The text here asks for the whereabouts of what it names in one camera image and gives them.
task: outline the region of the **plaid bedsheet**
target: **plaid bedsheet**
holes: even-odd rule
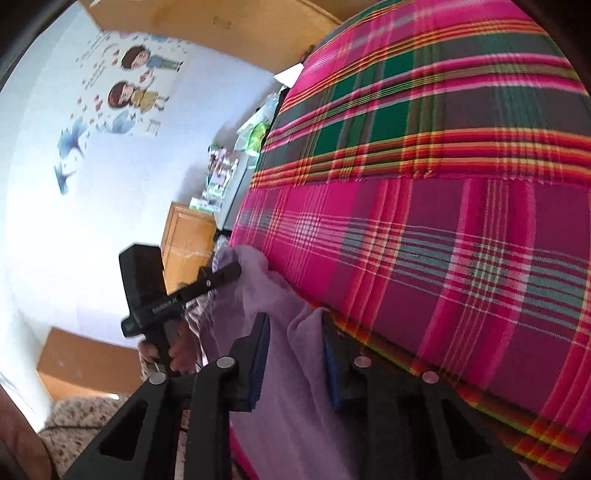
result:
[[[590,135],[509,0],[381,2],[307,60],[232,243],[558,478],[591,430]]]

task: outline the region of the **bed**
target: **bed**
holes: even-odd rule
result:
[[[590,112],[511,1],[378,3],[307,59],[232,244],[559,478],[591,430]]]

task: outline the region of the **purple cloth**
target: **purple cloth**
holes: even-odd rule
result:
[[[333,411],[326,388],[322,310],[292,291],[252,247],[216,254],[219,268],[238,260],[240,279],[215,291],[202,316],[201,340],[211,360],[250,333],[256,314],[271,319],[261,399],[231,421],[261,480],[348,480],[360,477],[358,431]]]

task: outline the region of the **white wall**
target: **white wall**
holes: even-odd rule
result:
[[[35,373],[46,327],[38,336],[16,308],[7,268],[7,192],[12,153],[25,112],[24,105],[45,59],[76,15],[68,11],[25,53],[0,92],[0,372],[18,389],[28,408],[23,412],[35,428],[45,419],[50,399]]]
[[[57,139],[43,136],[51,111],[31,100],[9,174],[7,254],[16,304],[42,338],[55,325],[136,344],[119,327],[128,313],[119,252],[133,242],[160,243],[170,202],[188,203],[203,189],[207,146],[214,139],[233,145],[240,124],[277,88],[269,72],[194,49],[158,137],[92,136],[75,195],[60,196],[47,159]]]

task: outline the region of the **silver screw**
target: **silver screw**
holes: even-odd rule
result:
[[[423,381],[425,383],[428,383],[431,385],[439,382],[439,375],[433,371],[425,372],[423,375],[421,375],[421,378],[423,379]]]
[[[231,356],[222,356],[217,359],[216,365],[219,368],[232,368],[236,361]]]
[[[164,372],[150,374],[150,383],[152,385],[162,385],[164,382],[166,382],[166,374]]]
[[[369,368],[371,367],[371,358],[365,355],[359,355],[353,363],[359,368]]]

